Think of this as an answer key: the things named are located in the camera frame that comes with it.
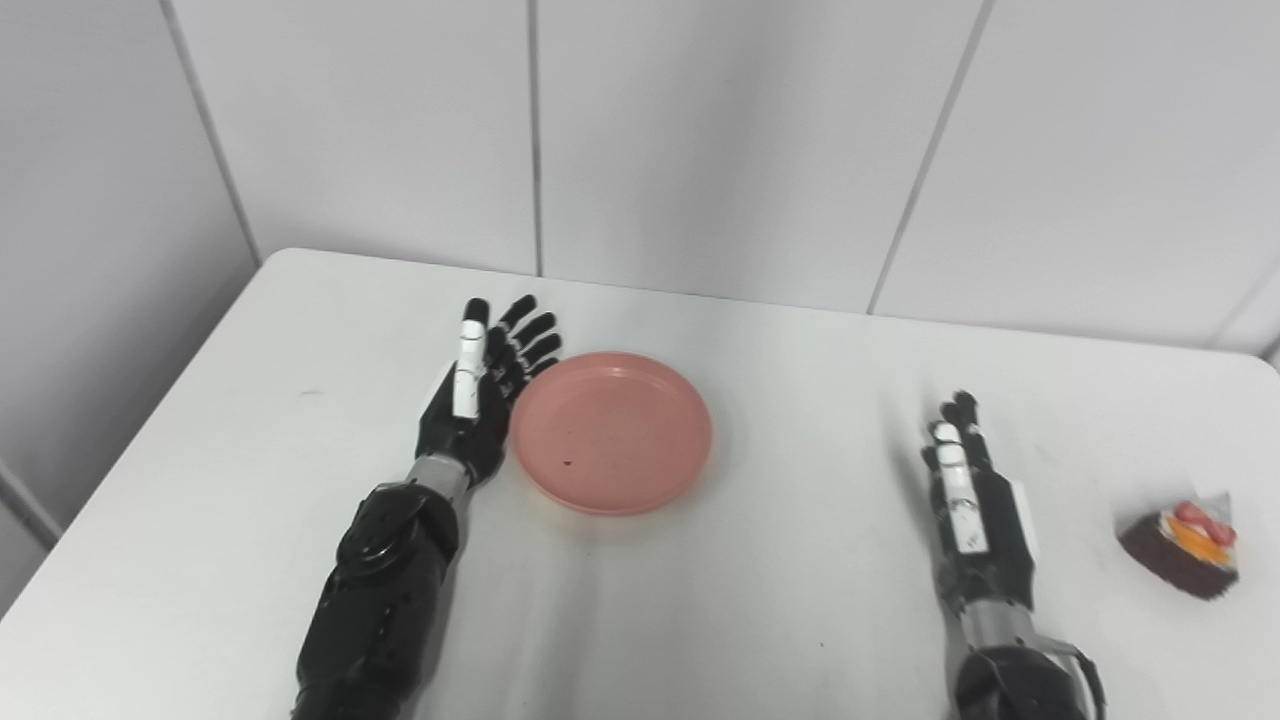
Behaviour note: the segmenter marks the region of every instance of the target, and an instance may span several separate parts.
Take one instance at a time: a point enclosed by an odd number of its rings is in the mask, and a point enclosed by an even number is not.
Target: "robotic arm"
[[[1037,634],[1034,538],[1020,489],[996,473],[978,404],[957,392],[922,451],[942,539],[938,589],[969,643],[955,703],[961,720],[1103,720],[1097,667],[1076,647]],[[1068,670],[1071,665],[1083,675]]]
[[[556,318],[516,301],[493,328],[471,300],[458,361],[419,421],[415,462],[401,483],[360,503],[338,543],[298,656],[293,720],[394,720],[421,674],[436,596],[458,552],[458,502],[503,459],[511,409],[556,363]]]

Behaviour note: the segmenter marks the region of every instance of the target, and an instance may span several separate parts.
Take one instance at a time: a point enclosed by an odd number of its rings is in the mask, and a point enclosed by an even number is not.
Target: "white tiled wall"
[[[160,6],[0,3],[0,457],[58,523],[252,272]],[[41,556],[0,507],[0,607]]]
[[[549,277],[863,311],[978,0],[554,0]]]
[[[264,255],[534,273],[525,0],[172,0]]]
[[[1277,37],[1254,0],[997,0],[876,311],[1213,343],[1280,258]]]
[[[918,183],[878,314],[1280,336],[1265,3],[173,1],[268,252],[860,311]]]

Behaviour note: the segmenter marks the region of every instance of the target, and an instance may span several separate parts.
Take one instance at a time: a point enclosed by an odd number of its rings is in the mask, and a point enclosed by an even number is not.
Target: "pink plate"
[[[712,420],[694,386],[662,363],[593,352],[525,388],[511,445],[552,498],[584,512],[631,515],[694,484],[710,452]]]

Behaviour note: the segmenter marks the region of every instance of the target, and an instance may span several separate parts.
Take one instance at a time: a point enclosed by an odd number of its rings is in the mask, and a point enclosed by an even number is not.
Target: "white table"
[[[507,462],[471,503],[417,717],[942,717],[915,450],[960,387],[1027,483],[1038,621],[1097,660],[1111,716],[1271,712],[1280,378],[1256,359],[291,250],[0,624],[0,715],[288,717],[333,548],[411,464],[463,302],[526,291],[568,354],[686,374],[712,462],[635,518],[562,509]],[[1243,580],[1213,603],[1112,537],[1116,512],[1188,483],[1234,492]]]

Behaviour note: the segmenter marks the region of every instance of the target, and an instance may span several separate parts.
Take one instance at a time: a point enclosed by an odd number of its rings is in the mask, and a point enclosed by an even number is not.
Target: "tile grout line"
[[[534,169],[534,268],[543,277],[543,140],[538,94],[538,0],[529,0],[529,127]]]
[[[0,460],[0,506],[8,507],[14,518],[46,551],[61,539],[64,528],[4,460]]]
[[[232,202],[232,211],[236,213],[236,219],[239,223],[241,232],[244,233],[244,242],[248,245],[248,254],[252,258],[253,264],[261,268],[262,251],[259,249],[257,241],[253,240],[253,232],[248,227],[248,215],[244,214],[244,205],[241,202],[239,191],[236,188],[234,178],[232,178],[230,165],[227,164],[223,142],[218,137],[216,128],[214,128],[214,118],[209,111],[209,104],[205,101],[205,91],[200,85],[200,77],[196,76],[196,65],[191,59],[191,51],[187,47],[187,38],[182,33],[182,26],[178,23],[178,14],[174,10],[173,0],[160,0],[160,12],[164,14],[165,23],[169,26],[169,37],[173,38],[174,49],[178,51],[178,61],[182,64],[182,72],[187,78],[187,87],[191,90],[191,97],[196,102],[196,114],[200,115],[200,124],[205,127],[205,136],[209,138],[209,146],[214,152],[214,161],[218,164],[218,172],[223,177],[223,184],[227,187],[227,195]]]
[[[933,156],[942,142],[942,133],[946,132],[947,120],[951,119],[951,110],[960,96],[960,87],[964,85],[965,76],[969,74],[969,65],[973,63],[973,56],[978,53],[978,42],[982,40],[982,32],[987,27],[987,19],[991,17],[991,10],[995,5],[996,0],[983,0],[982,6],[978,9],[978,17],[973,22],[973,29],[969,31],[969,40],[965,42],[964,53],[960,54],[960,64],[956,65],[951,86],[947,87],[946,99],[942,101],[942,110],[938,113],[938,120],[933,126],[933,135],[929,136],[929,143],[924,147],[924,158],[920,159],[920,168],[915,173],[915,182],[911,184],[911,192],[906,196],[906,205],[902,208],[902,215],[897,220],[897,228],[893,231],[893,241],[890,242],[888,251],[884,252],[884,263],[881,265],[879,275],[876,278],[876,288],[872,291],[870,301],[867,304],[868,315],[876,314],[876,305],[879,302],[881,292],[884,290],[890,268],[893,265],[893,260],[897,259],[897,249],[902,243],[902,236],[906,234],[908,223],[911,222],[915,202],[919,200],[920,190],[924,187],[924,178],[929,174],[929,167],[933,165]]]
[[[1248,290],[1244,291],[1240,300],[1236,301],[1230,310],[1228,310],[1226,316],[1222,318],[1217,329],[1215,329],[1213,333],[1208,336],[1208,340],[1204,341],[1204,348],[1212,350],[1217,346],[1217,342],[1222,340],[1224,334],[1226,334],[1226,329],[1231,327],[1231,323],[1238,320],[1240,315],[1244,314],[1244,310],[1258,297],[1258,295],[1262,293],[1262,288],[1266,287],[1267,281],[1270,281],[1271,275],[1274,275],[1277,270],[1280,270],[1280,256],[1276,256],[1271,260],[1271,263],[1267,263],[1267,269],[1262,272],[1262,275],[1253,281]],[[1267,341],[1267,346],[1262,348],[1262,355],[1260,355],[1260,357],[1265,356],[1267,351],[1274,348],[1276,345],[1280,345],[1280,336]]]

